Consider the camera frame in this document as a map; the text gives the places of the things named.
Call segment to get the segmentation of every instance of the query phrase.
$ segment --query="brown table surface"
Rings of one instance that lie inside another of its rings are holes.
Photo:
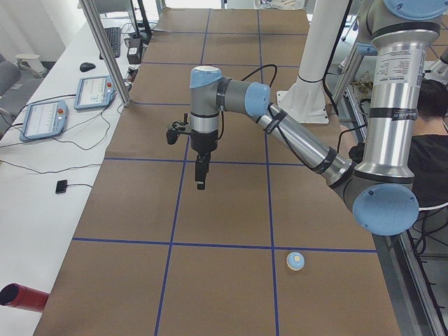
[[[166,144],[193,67],[273,62],[274,99],[307,32],[301,10],[163,11],[36,336],[400,334],[371,235],[275,139],[226,113],[205,191],[187,137]],[[308,127],[335,146],[336,118]]]

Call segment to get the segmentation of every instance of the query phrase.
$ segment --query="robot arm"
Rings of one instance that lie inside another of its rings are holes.
[[[322,175],[367,230],[396,235],[414,223],[419,205],[411,191],[414,175],[407,158],[425,51],[438,37],[438,19],[447,5],[438,0],[431,6],[405,0],[367,0],[363,5],[360,35],[378,50],[363,161],[355,166],[270,104],[268,86],[232,80],[217,68],[199,66],[191,73],[191,121],[183,123],[198,152],[198,189],[205,188],[211,152],[218,146],[220,112],[232,111],[249,116]],[[171,137],[177,129],[174,123]]]

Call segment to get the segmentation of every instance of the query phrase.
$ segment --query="black keyboard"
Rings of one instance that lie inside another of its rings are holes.
[[[121,28],[119,27],[111,27],[111,28],[104,28],[106,31],[107,39],[109,40],[109,43],[111,44],[113,54],[115,55],[115,58],[120,56],[120,46],[121,46]]]

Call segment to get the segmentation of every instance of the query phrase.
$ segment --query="black fabric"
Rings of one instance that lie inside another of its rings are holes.
[[[349,151],[356,163],[363,160],[364,143]],[[414,172],[412,191],[421,208],[448,202],[448,136],[413,136],[407,166]]]

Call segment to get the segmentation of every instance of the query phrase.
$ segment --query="computer mouse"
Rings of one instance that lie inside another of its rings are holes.
[[[81,72],[86,72],[92,69],[95,69],[97,66],[93,63],[89,63],[89,62],[84,62],[79,66],[79,69],[81,70]]]

